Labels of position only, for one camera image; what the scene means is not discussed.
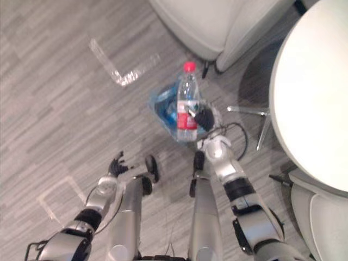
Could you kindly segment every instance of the red label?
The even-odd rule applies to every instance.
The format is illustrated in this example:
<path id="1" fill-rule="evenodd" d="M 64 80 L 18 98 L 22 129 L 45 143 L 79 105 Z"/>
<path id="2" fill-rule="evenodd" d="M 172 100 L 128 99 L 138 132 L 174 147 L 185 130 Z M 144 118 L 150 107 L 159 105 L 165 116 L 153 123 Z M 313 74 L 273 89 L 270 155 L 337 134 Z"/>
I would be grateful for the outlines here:
<path id="1" fill-rule="evenodd" d="M 197 129 L 197 123 L 188 113 L 178 113 L 178 129 Z"/>

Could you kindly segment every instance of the white round table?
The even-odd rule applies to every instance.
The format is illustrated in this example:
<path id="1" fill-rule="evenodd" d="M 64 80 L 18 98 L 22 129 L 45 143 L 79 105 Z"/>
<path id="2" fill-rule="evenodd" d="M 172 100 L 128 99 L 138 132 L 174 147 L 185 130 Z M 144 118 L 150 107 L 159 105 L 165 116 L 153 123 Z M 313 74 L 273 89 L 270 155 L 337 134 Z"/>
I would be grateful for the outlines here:
<path id="1" fill-rule="evenodd" d="M 348 191 L 348 0 L 321 0 L 276 59 L 270 113 L 287 155 L 321 183 Z"/>

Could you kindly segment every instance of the white chair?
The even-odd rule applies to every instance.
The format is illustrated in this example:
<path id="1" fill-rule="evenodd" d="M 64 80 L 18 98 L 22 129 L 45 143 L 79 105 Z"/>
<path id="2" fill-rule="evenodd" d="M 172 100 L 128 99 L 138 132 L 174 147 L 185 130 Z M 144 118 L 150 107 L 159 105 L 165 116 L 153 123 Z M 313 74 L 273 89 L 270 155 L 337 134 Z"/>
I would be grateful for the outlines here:
<path id="1" fill-rule="evenodd" d="M 348 192 L 324 185 L 300 169 L 289 173 L 294 182 L 291 203 L 302 236 L 316 261 L 348 260 Z"/>
<path id="2" fill-rule="evenodd" d="M 295 3 L 295 0 L 149 0 L 167 27 L 192 52 L 226 71 Z"/>

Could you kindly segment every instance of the floor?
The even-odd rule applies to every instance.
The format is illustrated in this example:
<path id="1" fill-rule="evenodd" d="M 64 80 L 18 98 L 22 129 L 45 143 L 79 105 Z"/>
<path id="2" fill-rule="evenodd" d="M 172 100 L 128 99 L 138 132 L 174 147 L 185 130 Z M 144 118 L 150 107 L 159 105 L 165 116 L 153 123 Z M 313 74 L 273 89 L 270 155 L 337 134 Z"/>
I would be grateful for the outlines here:
<path id="1" fill-rule="evenodd" d="M 308 6 L 313 2 L 305 1 Z M 148 101 L 151 92 L 176 79 L 186 60 L 195 60 L 200 71 L 201 62 L 167 31 L 147 1 L 0 0 L 0 5 L 2 260 L 22 260 L 27 244 L 49 238 L 60 223 L 72 219 L 120 150 L 130 164 L 152 153 L 160 168 L 161 180 L 142 204 L 142 255 L 164 254 L 172 242 L 175 256 L 186 257 L 194 154 L 170 137 Z M 289 190 L 268 178 L 279 173 L 288 157 L 272 131 L 256 152 L 262 119 L 226 110 L 231 104 L 267 106 L 272 63 L 298 19 L 291 8 L 228 71 L 218 75 L 210 70 L 200 88 L 225 122 L 246 128 L 250 144 L 241 165 L 284 222 L 286 242 L 308 257 Z M 154 55 L 160 60 L 123 88 L 89 48 L 92 39 L 121 75 Z M 228 137 L 236 155 L 241 153 L 240 130 L 231 129 Z M 224 259 L 252 260 L 238 246 L 229 201 L 215 178 L 213 190 Z M 107 234 L 95 237 L 90 261 L 104 260 Z"/>

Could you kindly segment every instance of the bottle label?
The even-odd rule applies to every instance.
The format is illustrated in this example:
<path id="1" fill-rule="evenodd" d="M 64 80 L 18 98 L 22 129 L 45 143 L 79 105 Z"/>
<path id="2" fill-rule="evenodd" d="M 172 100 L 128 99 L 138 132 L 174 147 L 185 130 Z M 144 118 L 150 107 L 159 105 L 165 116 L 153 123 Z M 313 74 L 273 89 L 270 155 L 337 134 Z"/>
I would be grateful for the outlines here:
<path id="1" fill-rule="evenodd" d="M 192 109 L 198 105 L 198 101 L 178 101 L 178 129 L 197 129 L 197 123 L 185 110 L 185 106 Z"/>

